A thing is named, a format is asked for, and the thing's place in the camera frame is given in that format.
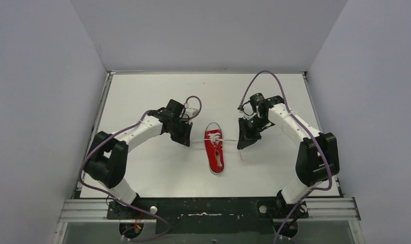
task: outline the red sneaker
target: red sneaker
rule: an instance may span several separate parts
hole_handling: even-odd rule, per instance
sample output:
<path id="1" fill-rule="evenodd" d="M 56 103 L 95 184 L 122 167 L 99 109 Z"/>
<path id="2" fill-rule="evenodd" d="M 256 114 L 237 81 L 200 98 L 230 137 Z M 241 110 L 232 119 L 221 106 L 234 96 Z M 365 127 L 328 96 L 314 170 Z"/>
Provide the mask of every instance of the red sneaker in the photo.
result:
<path id="1" fill-rule="evenodd" d="M 205 129 L 205 150 L 208 156 L 208 165 L 214 174 L 220 174 L 225 163 L 223 162 L 223 134 L 217 123 L 210 123 Z"/>

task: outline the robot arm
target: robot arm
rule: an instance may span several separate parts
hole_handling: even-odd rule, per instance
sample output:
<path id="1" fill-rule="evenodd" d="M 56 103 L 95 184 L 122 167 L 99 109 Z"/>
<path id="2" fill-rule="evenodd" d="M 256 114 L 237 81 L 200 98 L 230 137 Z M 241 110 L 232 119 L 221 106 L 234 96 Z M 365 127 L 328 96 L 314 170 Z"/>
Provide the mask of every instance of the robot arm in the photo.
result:
<path id="1" fill-rule="evenodd" d="M 165 108 L 151 110 L 141 123 L 116 136 L 106 143 L 88 162 L 85 172 L 101 183 L 108 192 L 126 203 L 133 203 L 138 194 L 124 178 L 128 153 L 148 139 L 169 133 L 171 140 L 190 146 L 193 118 L 198 113 L 195 108 L 185 108 L 183 104 L 170 100 Z M 93 150 L 111 134 L 97 133 L 90 150 Z"/>
<path id="2" fill-rule="evenodd" d="M 263 95 L 258 93 L 251 96 L 249 102 L 256 115 L 249 119 L 239 118 L 240 134 L 237 148 L 244 149 L 254 144 L 261 139 L 262 131 L 274 125 L 280 127 L 296 145 L 299 145 L 296 176 L 277 194 L 277 201 L 280 199 L 282 205 L 294 204 L 311 188 L 328 179 L 324 162 L 311 137 L 290 117 L 292 111 L 287 111 L 280 96 L 264 99 Z M 294 116 L 309 128 L 325 153 L 332 175 L 336 175 L 340 167 L 335 136 L 332 133 L 323 134 L 299 116 Z"/>

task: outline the wire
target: wire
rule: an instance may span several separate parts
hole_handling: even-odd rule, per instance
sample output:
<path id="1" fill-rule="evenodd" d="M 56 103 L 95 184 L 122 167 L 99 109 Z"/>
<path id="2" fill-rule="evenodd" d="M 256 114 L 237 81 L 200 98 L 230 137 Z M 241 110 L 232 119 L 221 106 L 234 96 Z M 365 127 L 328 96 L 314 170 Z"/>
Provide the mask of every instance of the wire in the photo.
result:
<path id="1" fill-rule="evenodd" d="M 281 96 L 283 97 L 283 101 L 284 101 L 284 105 L 286 106 L 286 110 L 287 110 L 288 112 L 291 111 L 291 110 L 289 109 L 288 101 L 287 101 L 287 99 L 286 99 L 286 95 L 284 94 L 283 87 L 282 87 L 282 85 L 281 85 L 280 80 L 277 78 L 277 76 L 276 76 L 273 72 L 268 71 L 268 70 L 262 70 L 262 71 L 260 71 L 259 73 L 257 73 L 257 74 L 253 77 L 253 79 L 251 80 L 250 84 L 248 85 L 248 87 L 247 87 L 247 89 L 246 89 L 246 91 L 245 91 L 245 93 L 244 93 L 244 95 L 243 95 L 243 98 L 241 99 L 240 106 L 243 105 L 245 96 L 247 95 L 247 92 L 248 92 L 248 90 L 250 89 L 251 84 L 252 84 L 252 83 L 256 80 L 256 78 L 257 78 L 260 74 L 262 74 L 262 73 L 268 73 L 268 74 L 270 74 L 272 77 L 274 77 L 274 79 L 277 81 L 278 87 L 280 88 Z M 276 233 L 276 235 L 275 235 L 275 237 L 274 237 L 274 242 L 273 242 L 273 243 L 276 243 L 276 242 L 277 242 L 277 239 L 278 239 L 279 236 L 282 236 L 282 237 L 283 237 L 283 235 L 280 235 L 280 232 L 281 232 L 283 226 L 288 222 L 288 219 L 289 219 L 289 218 L 291 217 L 291 215 L 294 213 L 294 211 L 295 211 L 296 208 L 299 206 L 299 204 L 302 202 L 302 200 L 304 200 L 306 197 L 308 197 L 308 195 L 310 195 L 310 193 L 311 193 L 312 191 L 314 191 L 314 190 L 328 191 L 329 189 L 332 188 L 332 174 L 331 174 L 331 169 L 330 169 L 330 167 L 329 167 L 329 164 L 328 164 L 328 161 L 327 161 L 327 159 L 326 159 L 326 157 L 325 157 L 324 152 L 322 151 L 321 147 L 319 146 L 318 141 L 317 141 L 316 138 L 313 136 L 313 134 L 311 133 L 311 131 L 310 131 L 305 125 L 303 125 L 303 123 L 302 123 L 299 119 L 297 119 L 297 118 L 295 117 L 295 115 L 290 114 L 290 117 L 293 118 L 293 119 L 295 120 L 295 122 L 298 123 L 298 124 L 306 131 L 306 133 L 310 136 L 310 138 L 312 139 L 312 141 L 313 141 L 314 145 L 316 146 L 319 154 L 321 155 L 322 161 L 323 161 L 324 164 L 325 164 L 325 168 L 326 168 L 326 171 L 327 171 L 327 173 L 328 173 L 329 185 L 328 185 L 327 187 L 325 187 L 325 188 L 313 187 L 313 188 L 311 188 L 303 197 L 301 197 L 301 198 L 298 200 L 298 202 L 294 205 L 294 207 L 291 209 L 291 211 L 290 211 L 289 214 L 286 216 L 286 218 L 283 220 L 283 223 L 280 225 L 279 229 L 277 230 L 277 233 Z"/>
<path id="2" fill-rule="evenodd" d="M 241 111 L 243 111 L 243 113 L 244 113 L 245 115 L 247 115 L 247 116 L 252 116 L 255 112 L 252 111 L 251 114 L 247 114 L 247 113 L 244 111 L 244 106 L 245 106 L 248 102 L 249 102 L 249 101 L 243 103 L 242 108 L 241 108 Z"/>
<path id="3" fill-rule="evenodd" d="M 108 203 L 108 198 L 110 198 L 110 195 L 107 196 L 107 198 L 105 199 L 105 203 L 107 204 L 107 206 L 109 207 L 110 204 Z"/>
<path id="4" fill-rule="evenodd" d="M 151 237 L 147 237 L 147 238 L 144 238 L 144 239 L 140 239 L 140 240 L 131 239 L 130 241 L 133 241 L 133 242 L 149 241 L 149 240 L 154 240 L 154 239 L 156 239 L 156 238 L 159 238 L 159 237 L 165 235 L 166 233 L 168 233 L 168 231 L 171 230 L 171 224 L 170 224 L 168 221 L 166 221 L 165 219 L 163 219 L 162 217 L 160 217 L 160 216 L 157 216 L 157 215 L 152 214 L 152 213 L 150 213 L 150 212 L 148 212 L 148 211 L 142 210 L 142 209 L 140 209 L 140 208 L 138 208 L 138 207 L 132 206 L 132 205 L 130 205 L 130 204 L 128 204 L 128 203 L 126 203 L 126 202 L 118 199 L 117 197 L 115 197 L 113 194 L 111 194 L 110 192 L 108 192 L 108 191 L 106 191 L 106 190 L 103 190 L 103 189 L 100 189 L 100 188 L 97 188 L 97 187 L 94 187 L 94 186 L 91 186 L 91 185 L 85 183 L 84 180 L 82 179 L 82 173 L 83 173 L 83 171 L 84 171 L 84 169 L 85 169 L 85 166 L 87 165 L 88 161 L 90 161 L 91 156 L 93 156 L 103 145 L 105 145 L 108 141 L 110 141 L 111 139 L 113 139 L 113 138 L 116 137 L 117 135 L 119 135 L 119 134 L 121 134 L 121 133 L 123 133 L 123 132 L 125 132 L 125 131 L 127 131 L 127 130 L 130 130 L 130 129 L 132 129 L 132 128 L 135 128 L 136 126 L 138 126 L 138 125 L 142 122 L 142 120 L 145 118 L 145 116 L 147 115 L 147 113 L 150 112 L 150 111 L 151 111 L 151 110 L 147 110 L 147 111 L 141 116 L 140 120 L 139 120 L 138 122 L 136 122 L 135 124 L 133 124 L 133 125 L 131 125 L 131 126 L 129 126 L 129 127 L 126 127 L 126 128 L 124 128 L 124 129 L 122 129 L 122 130 L 120 130 L 120 131 L 112 134 L 112 135 L 109 136 L 107 139 L 105 139 L 103 142 L 101 142 L 99 145 L 97 145 L 97 147 L 95 147 L 95 148 L 85 157 L 83 163 L 81 164 L 80 172 L 79 172 L 79 174 L 78 174 L 79 181 L 83 184 L 83 186 L 88 187 L 88 188 L 93 189 L 93 190 L 96 190 L 96 191 L 103 192 L 103 193 L 109 195 L 110 197 L 112 197 L 114 201 L 117 201 L 118 203 L 121 203 L 121 204 L 123 204 L 123 205 L 125 205 L 125 206 L 127 206 L 127 207 L 129 207 L 129 208 L 131 208 L 131 209 L 133 209 L 133 210 L 142 212 L 142 213 L 144 213 L 144 214 L 146 214 L 146 215 L 150 215 L 150 216 L 152 216 L 152 217 L 154 217 L 154 218 L 156 218 L 156 219 L 164 222 L 164 223 L 168 226 L 168 229 L 165 230 L 164 232 L 160 233 L 160 234 L 157 234 L 157 235 L 151 236 Z M 126 232 L 127 232 L 127 230 L 125 230 L 125 231 L 122 233 L 122 238 L 124 237 L 124 234 L 125 234 Z"/>
<path id="5" fill-rule="evenodd" d="M 199 115 L 199 113 L 201 112 L 202 102 L 201 102 L 201 99 L 199 99 L 197 96 L 189 96 L 188 98 L 186 98 L 186 103 L 188 103 L 189 99 L 191 99 L 191 98 L 196 98 L 199 102 L 199 111 L 198 111 L 198 113 L 190 118 L 190 119 L 193 119 L 193 118 L 196 118 Z"/>
<path id="6" fill-rule="evenodd" d="M 183 114 L 181 114 L 180 119 L 181 119 L 181 120 L 191 120 L 191 117 L 183 112 Z"/>

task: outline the bolt head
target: bolt head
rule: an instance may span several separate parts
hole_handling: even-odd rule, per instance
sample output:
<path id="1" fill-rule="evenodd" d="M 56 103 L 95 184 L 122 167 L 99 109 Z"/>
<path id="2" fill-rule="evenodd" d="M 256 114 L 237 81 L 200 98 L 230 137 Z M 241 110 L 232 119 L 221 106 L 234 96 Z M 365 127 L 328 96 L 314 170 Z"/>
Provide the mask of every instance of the bolt head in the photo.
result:
<path id="1" fill-rule="evenodd" d="M 267 206 L 262 205 L 259 207 L 259 212 L 265 214 L 267 212 Z"/>
<path id="2" fill-rule="evenodd" d="M 152 214 L 156 214 L 157 213 L 157 207 L 155 207 L 155 206 L 151 206 L 150 207 L 150 213 L 152 213 Z"/>

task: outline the white wall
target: white wall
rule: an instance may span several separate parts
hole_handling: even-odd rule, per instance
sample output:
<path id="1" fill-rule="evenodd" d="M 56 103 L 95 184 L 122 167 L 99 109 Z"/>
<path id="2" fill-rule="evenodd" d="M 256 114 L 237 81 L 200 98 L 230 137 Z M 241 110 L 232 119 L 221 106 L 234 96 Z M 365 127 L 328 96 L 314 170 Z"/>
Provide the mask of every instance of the white wall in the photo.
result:
<path id="1" fill-rule="evenodd" d="M 411 1 L 349 0 L 307 73 L 367 243 L 411 243 Z"/>
<path id="2" fill-rule="evenodd" d="M 105 68 L 68 0 L 0 1 L 0 243 L 50 243 Z"/>
<path id="3" fill-rule="evenodd" d="M 306 71 L 347 0 L 71 0 L 109 70 Z"/>

